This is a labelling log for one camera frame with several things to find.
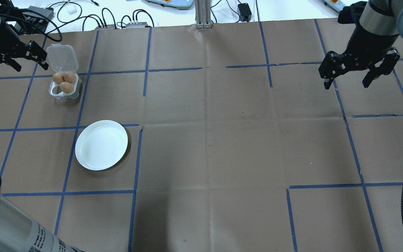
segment black power adapter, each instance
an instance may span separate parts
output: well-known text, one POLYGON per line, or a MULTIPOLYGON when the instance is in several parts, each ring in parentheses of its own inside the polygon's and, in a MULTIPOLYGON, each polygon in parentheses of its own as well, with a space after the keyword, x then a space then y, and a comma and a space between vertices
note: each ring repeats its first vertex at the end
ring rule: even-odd
POLYGON ((251 20, 251 10, 248 3, 240 3, 237 5, 237 13, 240 15, 240 21, 250 21, 251 20))

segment sticker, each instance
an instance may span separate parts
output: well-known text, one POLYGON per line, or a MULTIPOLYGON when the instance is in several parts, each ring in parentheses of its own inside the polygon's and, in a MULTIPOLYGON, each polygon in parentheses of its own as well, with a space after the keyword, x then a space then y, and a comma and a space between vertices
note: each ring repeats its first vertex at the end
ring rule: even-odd
POLYGON ((35 220, 32 220, 26 245, 20 252, 81 252, 75 247, 66 245, 57 236, 46 230, 35 220))

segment cardboard mat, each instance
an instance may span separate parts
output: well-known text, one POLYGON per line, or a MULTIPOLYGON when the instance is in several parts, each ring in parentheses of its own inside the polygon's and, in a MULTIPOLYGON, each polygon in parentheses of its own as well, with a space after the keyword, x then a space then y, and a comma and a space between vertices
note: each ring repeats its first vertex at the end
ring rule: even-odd
MULTIPOLYGON (((318 67, 353 24, 334 19, 64 34, 83 81, 0 65, 2 193, 86 252, 403 251, 403 41, 395 73, 325 90, 318 67), (74 156, 99 120, 128 155, 74 156)), ((24 36, 47 47, 41 35, 24 36)))

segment egg carton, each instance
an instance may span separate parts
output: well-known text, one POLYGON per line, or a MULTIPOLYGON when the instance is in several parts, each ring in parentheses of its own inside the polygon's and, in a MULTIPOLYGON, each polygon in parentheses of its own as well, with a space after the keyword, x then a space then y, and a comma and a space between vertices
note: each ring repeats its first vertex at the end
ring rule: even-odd
POLYGON ((72 84, 74 89, 71 93, 66 94, 60 89, 60 85, 56 84, 53 80, 51 80, 51 86, 49 88, 49 94, 56 99, 76 99, 79 97, 79 89, 80 85, 82 84, 82 80, 80 77, 74 73, 76 77, 76 81, 72 84))

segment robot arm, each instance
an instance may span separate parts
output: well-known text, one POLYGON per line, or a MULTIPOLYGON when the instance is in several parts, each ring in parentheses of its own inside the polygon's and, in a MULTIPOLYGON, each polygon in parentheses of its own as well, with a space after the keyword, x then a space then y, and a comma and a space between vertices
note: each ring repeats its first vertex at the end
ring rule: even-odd
POLYGON ((392 72, 400 58, 392 46, 399 35, 403 38, 403 0, 355 3, 340 11, 338 22, 354 23, 355 30, 345 52, 329 51, 318 69, 326 89, 335 78, 349 71, 369 70, 362 81, 365 88, 380 75, 392 72))
MULTIPOLYGON (((9 0, 0 1, 4 5, 0 6, 0 12, 4 15, 16 16, 22 13, 16 13, 16 8, 13 7, 9 0)), ((25 58, 38 62, 45 70, 48 69, 46 63, 47 53, 35 41, 23 43, 19 40, 18 35, 13 30, 12 26, 6 23, 7 19, 0 16, 0 64, 8 64, 16 71, 21 71, 21 65, 14 58, 25 58)))

